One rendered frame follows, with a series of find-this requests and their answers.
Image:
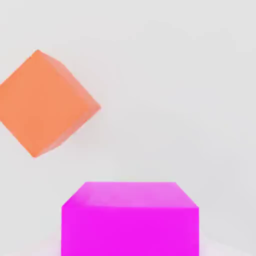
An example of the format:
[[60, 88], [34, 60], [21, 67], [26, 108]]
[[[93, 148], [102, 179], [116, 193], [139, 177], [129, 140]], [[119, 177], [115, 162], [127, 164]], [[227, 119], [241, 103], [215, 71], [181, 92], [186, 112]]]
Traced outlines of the small orange cube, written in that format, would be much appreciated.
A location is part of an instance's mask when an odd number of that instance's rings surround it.
[[0, 122], [34, 158], [60, 146], [100, 108], [60, 61], [40, 50], [0, 84]]

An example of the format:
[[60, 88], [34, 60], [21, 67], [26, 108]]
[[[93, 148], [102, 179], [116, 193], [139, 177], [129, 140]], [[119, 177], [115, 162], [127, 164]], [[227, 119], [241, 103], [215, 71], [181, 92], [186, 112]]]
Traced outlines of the small magenta cube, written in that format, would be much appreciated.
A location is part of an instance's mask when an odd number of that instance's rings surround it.
[[175, 182], [86, 182], [61, 208], [61, 256], [200, 256], [199, 207]]

